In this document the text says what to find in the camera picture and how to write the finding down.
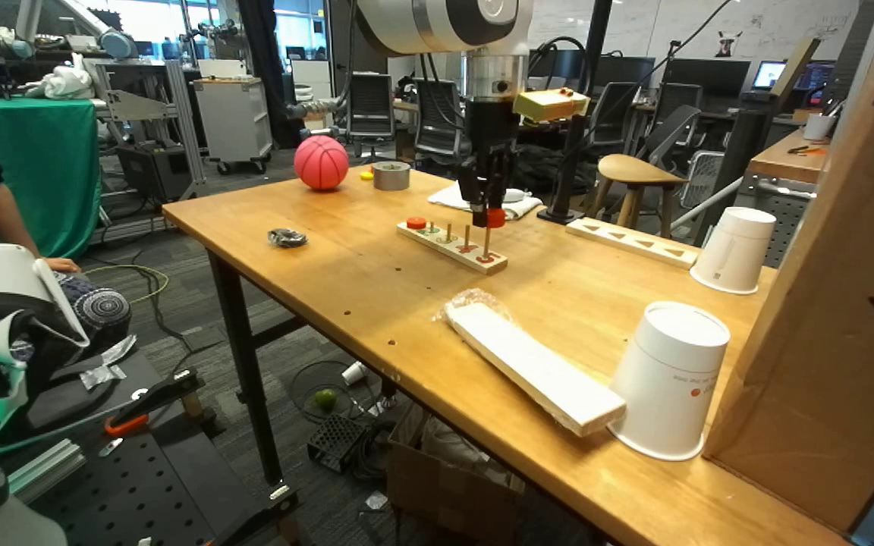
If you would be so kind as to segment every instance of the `floor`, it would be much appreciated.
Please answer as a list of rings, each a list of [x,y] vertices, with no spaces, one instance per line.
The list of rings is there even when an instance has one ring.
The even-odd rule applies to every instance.
[[[105,158],[104,169],[117,171],[117,162],[109,159]],[[250,168],[224,177],[209,170],[209,191],[223,193],[291,179],[295,176],[291,160],[291,151],[276,152],[264,176],[254,174]],[[117,186],[117,179],[116,176],[108,177],[112,186]],[[137,210],[141,205],[140,200],[132,196],[121,196],[106,204],[112,217]],[[128,263],[135,256],[136,263],[160,270],[170,277],[170,283],[159,298],[159,308],[167,326],[185,334],[225,331],[204,249],[180,232],[157,232],[139,240],[91,246],[79,262],[90,273],[91,269],[103,267],[104,262]],[[90,279],[121,291],[129,300],[149,293],[146,281],[130,269],[95,271],[90,273]],[[245,284],[245,291],[256,330],[289,317],[287,310],[250,284]],[[183,343],[157,326],[150,300],[134,305],[132,331],[138,336],[140,350],[161,373],[168,373],[185,354]],[[258,357],[285,479],[301,490],[303,505],[297,514],[315,544],[455,546],[472,543],[408,517],[402,519],[400,540],[397,542],[393,532],[395,518],[391,513],[360,515],[360,509],[365,508],[369,494],[374,491],[385,493],[384,484],[357,481],[308,459],[306,441],[318,425],[303,419],[292,400],[301,401],[302,395],[312,384],[324,381],[338,383],[340,369],[349,366],[354,361],[353,357],[311,328],[303,328],[268,345],[259,351]],[[339,363],[320,363],[306,369],[295,389],[290,391],[292,379],[299,370],[322,360]],[[245,406],[237,398],[238,380],[228,343],[221,342],[197,353],[185,365],[196,367],[204,378],[207,386],[200,392],[201,400],[215,409],[219,424],[225,428],[216,436],[215,445],[250,491],[258,497],[267,495],[271,488],[263,479]],[[371,394],[365,388],[355,388],[353,396],[369,405]],[[528,488],[524,495],[521,514],[522,523],[514,540],[516,544],[587,546],[601,543],[589,526],[534,488]]]

